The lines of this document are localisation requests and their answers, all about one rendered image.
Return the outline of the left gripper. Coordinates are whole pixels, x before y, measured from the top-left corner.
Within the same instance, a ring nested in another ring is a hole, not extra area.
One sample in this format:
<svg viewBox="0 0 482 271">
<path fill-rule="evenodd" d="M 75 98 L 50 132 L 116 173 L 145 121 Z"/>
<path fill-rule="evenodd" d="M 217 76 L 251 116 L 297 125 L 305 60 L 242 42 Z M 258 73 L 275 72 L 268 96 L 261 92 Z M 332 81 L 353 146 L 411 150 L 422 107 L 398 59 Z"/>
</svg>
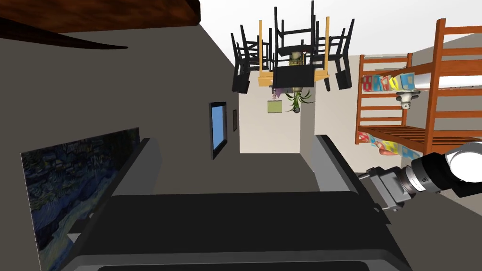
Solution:
<svg viewBox="0 0 482 271">
<path fill-rule="evenodd" d="M 377 189 L 381 198 L 385 202 L 383 210 L 400 210 L 405 202 L 414 197 L 413 188 L 406 187 L 406 179 L 403 178 L 402 169 L 393 167 L 383 169 L 374 167 L 365 173 L 358 175 L 360 181 L 370 181 Z"/>
</svg>

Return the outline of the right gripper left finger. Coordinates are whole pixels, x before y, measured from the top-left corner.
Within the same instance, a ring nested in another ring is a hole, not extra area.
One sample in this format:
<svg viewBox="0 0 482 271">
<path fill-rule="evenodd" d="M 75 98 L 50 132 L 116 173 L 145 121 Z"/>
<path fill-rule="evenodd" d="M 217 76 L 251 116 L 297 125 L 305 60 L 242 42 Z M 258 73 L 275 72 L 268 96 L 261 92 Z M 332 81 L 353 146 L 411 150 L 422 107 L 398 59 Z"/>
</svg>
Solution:
<svg viewBox="0 0 482 271">
<path fill-rule="evenodd" d="M 157 139 L 144 138 L 112 181 L 112 196 L 153 194 L 162 163 Z"/>
</svg>

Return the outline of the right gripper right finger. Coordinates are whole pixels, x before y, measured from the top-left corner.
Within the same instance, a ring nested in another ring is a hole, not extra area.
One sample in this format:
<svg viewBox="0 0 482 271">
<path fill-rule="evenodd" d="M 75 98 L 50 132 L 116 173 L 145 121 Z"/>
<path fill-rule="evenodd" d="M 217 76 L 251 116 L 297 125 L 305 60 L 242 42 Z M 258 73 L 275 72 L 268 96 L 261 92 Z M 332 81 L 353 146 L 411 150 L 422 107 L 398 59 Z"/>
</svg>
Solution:
<svg viewBox="0 0 482 271">
<path fill-rule="evenodd" d="M 311 163 L 320 191 L 365 193 L 365 187 L 327 135 L 314 136 Z"/>
</svg>

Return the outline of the orange wooden bunk bed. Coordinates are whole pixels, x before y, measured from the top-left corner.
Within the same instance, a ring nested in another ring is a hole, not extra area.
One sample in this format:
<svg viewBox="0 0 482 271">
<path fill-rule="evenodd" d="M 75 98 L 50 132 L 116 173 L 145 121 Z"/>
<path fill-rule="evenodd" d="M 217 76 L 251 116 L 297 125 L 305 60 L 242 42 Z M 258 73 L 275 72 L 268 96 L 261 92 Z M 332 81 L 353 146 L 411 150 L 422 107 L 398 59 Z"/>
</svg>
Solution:
<svg viewBox="0 0 482 271">
<path fill-rule="evenodd" d="M 482 140 L 482 126 L 469 130 L 436 130 L 437 119 L 482 119 L 482 105 L 476 109 L 438 111 L 439 97 L 482 97 L 482 47 L 445 48 L 444 37 L 456 34 L 479 34 L 482 26 L 447 27 L 441 18 L 436 23 L 432 61 L 413 65 L 411 54 L 402 58 L 360 56 L 355 133 L 367 133 L 385 141 L 399 143 L 423 154 L 445 153 L 470 141 Z M 394 111 L 396 106 L 363 106 L 363 98 L 396 97 L 395 92 L 365 92 L 375 76 L 396 79 L 401 74 L 412 77 L 417 91 L 428 93 L 424 128 L 408 126 L 407 110 L 400 117 L 362 117 L 363 111 Z"/>
</svg>

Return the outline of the green potted plant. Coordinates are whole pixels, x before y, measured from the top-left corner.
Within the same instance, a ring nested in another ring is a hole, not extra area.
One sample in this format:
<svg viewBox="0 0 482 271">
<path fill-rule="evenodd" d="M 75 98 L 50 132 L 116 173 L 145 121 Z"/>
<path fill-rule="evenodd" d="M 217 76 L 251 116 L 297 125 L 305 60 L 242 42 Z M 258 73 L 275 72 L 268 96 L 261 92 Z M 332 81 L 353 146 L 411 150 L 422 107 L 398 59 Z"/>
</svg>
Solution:
<svg viewBox="0 0 482 271">
<path fill-rule="evenodd" d="M 306 99 L 309 99 L 310 97 L 312 97 L 310 90 L 308 90 L 305 95 L 302 93 L 302 91 L 293 91 L 292 94 L 289 94 L 288 92 L 286 92 L 286 96 L 288 97 L 288 100 L 292 101 L 291 109 L 289 110 L 289 112 L 300 113 L 301 104 L 313 103 L 313 102 L 306 101 Z"/>
</svg>

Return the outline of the blue night sky painting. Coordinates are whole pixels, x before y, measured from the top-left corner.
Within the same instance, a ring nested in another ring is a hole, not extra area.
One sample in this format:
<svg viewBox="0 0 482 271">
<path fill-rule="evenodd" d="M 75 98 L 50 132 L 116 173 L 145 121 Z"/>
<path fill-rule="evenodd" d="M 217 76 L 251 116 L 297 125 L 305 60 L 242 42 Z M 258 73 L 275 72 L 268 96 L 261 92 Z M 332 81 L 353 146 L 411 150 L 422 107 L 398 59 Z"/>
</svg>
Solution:
<svg viewBox="0 0 482 271">
<path fill-rule="evenodd" d="M 41 271 L 57 271 L 68 231 L 97 206 L 140 144 L 138 128 L 21 153 Z"/>
</svg>

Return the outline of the black framed blue window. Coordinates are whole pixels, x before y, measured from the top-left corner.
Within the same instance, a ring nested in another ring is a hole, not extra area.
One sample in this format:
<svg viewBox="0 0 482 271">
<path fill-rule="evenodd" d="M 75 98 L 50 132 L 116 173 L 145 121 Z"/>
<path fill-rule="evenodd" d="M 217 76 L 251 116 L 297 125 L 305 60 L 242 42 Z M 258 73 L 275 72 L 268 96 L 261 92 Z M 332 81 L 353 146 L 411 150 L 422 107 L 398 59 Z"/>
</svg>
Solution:
<svg viewBox="0 0 482 271">
<path fill-rule="evenodd" d="M 227 143 L 226 102 L 209 103 L 211 157 L 215 159 Z"/>
</svg>

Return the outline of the black dining chair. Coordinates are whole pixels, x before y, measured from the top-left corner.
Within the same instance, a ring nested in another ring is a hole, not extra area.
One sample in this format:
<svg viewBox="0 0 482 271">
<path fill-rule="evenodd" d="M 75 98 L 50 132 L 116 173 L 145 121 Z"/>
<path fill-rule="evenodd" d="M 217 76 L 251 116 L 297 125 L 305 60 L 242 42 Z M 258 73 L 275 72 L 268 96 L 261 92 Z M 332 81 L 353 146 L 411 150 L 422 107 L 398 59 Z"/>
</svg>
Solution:
<svg viewBox="0 0 482 271">
<path fill-rule="evenodd" d="M 268 40 L 248 41 L 245 37 L 244 28 L 241 25 L 242 44 L 235 41 L 234 34 L 231 34 L 234 53 L 234 74 L 232 91 L 239 94 L 246 94 L 249 88 L 249 76 L 252 71 L 273 70 L 273 49 L 272 49 L 272 28 L 268 31 Z"/>
<path fill-rule="evenodd" d="M 349 89 L 352 87 L 348 51 L 351 41 L 351 35 L 353 33 L 354 22 L 355 19 L 351 19 L 351 23 L 347 33 L 345 33 L 345 29 L 343 29 L 342 33 L 339 36 L 330 36 L 328 46 L 325 46 L 326 38 L 319 35 L 319 22 L 316 23 L 317 37 L 315 39 L 315 54 L 313 59 L 314 65 L 316 68 L 322 68 L 325 64 L 325 50 L 331 50 L 331 47 L 335 46 L 336 52 L 328 53 L 328 61 L 335 62 L 337 69 L 335 76 L 338 84 L 338 89 L 340 90 Z"/>
<path fill-rule="evenodd" d="M 315 53 L 316 45 L 316 16 L 314 14 L 314 0 L 312 1 L 310 27 L 300 30 L 284 31 L 278 27 L 277 7 L 274 7 L 274 88 L 312 88 L 314 86 L 315 67 L 313 61 L 301 65 L 278 66 L 278 58 L 288 56 L 294 52 Z M 284 36 L 300 33 L 309 33 L 310 42 L 303 45 L 284 46 Z"/>
</svg>

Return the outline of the yellow wooden dining table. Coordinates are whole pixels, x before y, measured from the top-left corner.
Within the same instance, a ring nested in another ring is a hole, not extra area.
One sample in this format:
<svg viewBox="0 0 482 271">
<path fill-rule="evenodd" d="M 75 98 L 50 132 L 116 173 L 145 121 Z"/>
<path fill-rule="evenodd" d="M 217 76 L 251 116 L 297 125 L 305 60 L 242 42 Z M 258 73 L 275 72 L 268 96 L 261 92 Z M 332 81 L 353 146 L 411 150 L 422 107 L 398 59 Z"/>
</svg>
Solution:
<svg viewBox="0 0 482 271">
<path fill-rule="evenodd" d="M 326 17 L 325 19 L 325 38 L 326 38 L 326 44 L 325 46 L 328 46 L 329 44 L 329 24 L 330 24 L 330 17 Z M 314 73 L 314 85 L 317 81 L 320 80 L 325 80 L 329 78 L 329 72 L 328 72 L 328 53 L 329 50 L 325 50 L 325 57 L 324 61 L 325 64 L 323 67 L 315 67 L 315 73 Z M 309 53 L 302 53 L 301 54 L 303 63 L 309 63 L 310 60 L 314 59 L 314 54 L 309 54 Z M 264 72 L 264 70 L 259 71 L 259 77 L 258 77 L 258 84 L 259 86 L 273 86 L 273 70 L 272 72 Z"/>
</svg>

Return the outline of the dark brown wooden furniture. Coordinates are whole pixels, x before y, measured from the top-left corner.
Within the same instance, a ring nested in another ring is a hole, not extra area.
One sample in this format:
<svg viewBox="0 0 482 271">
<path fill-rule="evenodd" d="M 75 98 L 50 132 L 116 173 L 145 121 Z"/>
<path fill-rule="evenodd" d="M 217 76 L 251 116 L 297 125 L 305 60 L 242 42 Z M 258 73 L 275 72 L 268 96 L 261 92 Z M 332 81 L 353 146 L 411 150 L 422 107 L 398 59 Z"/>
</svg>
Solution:
<svg viewBox="0 0 482 271">
<path fill-rule="evenodd" d="M 185 27 L 200 20 L 199 0 L 0 0 L 0 39 L 68 48 L 117 49 L 71 32 Z"/>
</svg>

